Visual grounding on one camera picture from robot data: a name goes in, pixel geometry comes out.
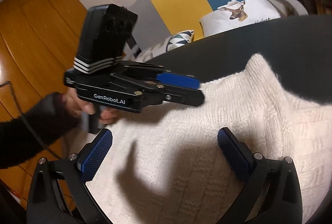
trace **geometric pattern pillow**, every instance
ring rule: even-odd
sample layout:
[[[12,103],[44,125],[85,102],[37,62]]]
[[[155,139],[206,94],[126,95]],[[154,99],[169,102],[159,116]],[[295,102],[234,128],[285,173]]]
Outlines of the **geometric pattern pillow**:
[[[168,41],[166,51],[172,51],[175,48],[181,47],[187,43],[190,43],[193,40],[194,31],[193,30],[186,30],[181,31],[177,34],[174,34],[171,39]]]
[[[176,33],[165,39],[164,42],[155,46],[149,47],[140,52],[136,57],[136,62],[147,62],[148,60],[155,58],[161,54],[172,51],[178,47],[181,47],[187,43],[191,43],[194,37],[194,30],[185,30]]]

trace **pillow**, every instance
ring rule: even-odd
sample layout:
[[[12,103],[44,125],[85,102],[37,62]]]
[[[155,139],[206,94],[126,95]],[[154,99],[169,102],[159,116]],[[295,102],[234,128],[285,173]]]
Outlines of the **pillow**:
[[[200,19],[204,37],[258,22],[280,18],[268,0],[232,0]]]
[[[158,55],[172,51],[175,48],[190,43],[193,40],[194,31],[185,30],[165,39],[164,42],[145,49],[137,57],[136,62],[146,62]]]

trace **black sleeve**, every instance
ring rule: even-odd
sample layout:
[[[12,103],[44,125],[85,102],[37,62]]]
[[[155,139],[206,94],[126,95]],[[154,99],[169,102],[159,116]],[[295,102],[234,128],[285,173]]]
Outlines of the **black sleeve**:
[[[52,93],[25,113],[32,129],[46,144],[52,144],[60,136],[79,124],[62,103],[62,94]],[[18,165],[42,150],[28,131],[21,118],[0,123],[0,169]]]

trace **blue gripper pad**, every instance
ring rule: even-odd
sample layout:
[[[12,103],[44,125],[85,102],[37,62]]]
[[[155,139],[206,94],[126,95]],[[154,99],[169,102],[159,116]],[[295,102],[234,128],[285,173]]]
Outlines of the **blue gripper pad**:
[[[200,88],[200,81],[195,77],[183,76],[171,72],[163,72],[157,75],[157,80],[165,85],[175,85],[192,89]]]
[[[91,181],[94,178],[112,146],[112,141],[112,132],[104,128],[91,143],[83,147],[76,163],[77,168],[81,171],[80,179],[83,183]]]
[[[233,133],[227,128],[222,128],[218,132],[218,145],[222,149],[236,178],[243,182],[248,182],[250,173],[254,166],[252,153],[249,148],[240,143]]]

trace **wooden floor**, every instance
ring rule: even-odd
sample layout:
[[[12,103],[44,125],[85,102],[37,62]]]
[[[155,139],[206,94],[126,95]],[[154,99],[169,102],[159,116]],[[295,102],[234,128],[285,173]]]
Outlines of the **wooden floor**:
[[[10,80],[22,109],[42,97],[66,91],[64,71],[73,65],[86,9],[78,0],[5,0],[0,3],[0,84]],[[0,121],[19,115],[8,87],[0,89]],[[61,154],[61,141],[51,148]],[[0,179],[26,207],[29,186],[41,152],[33,159],[0,170]],[[63,187],[71,204],[70,193]]]

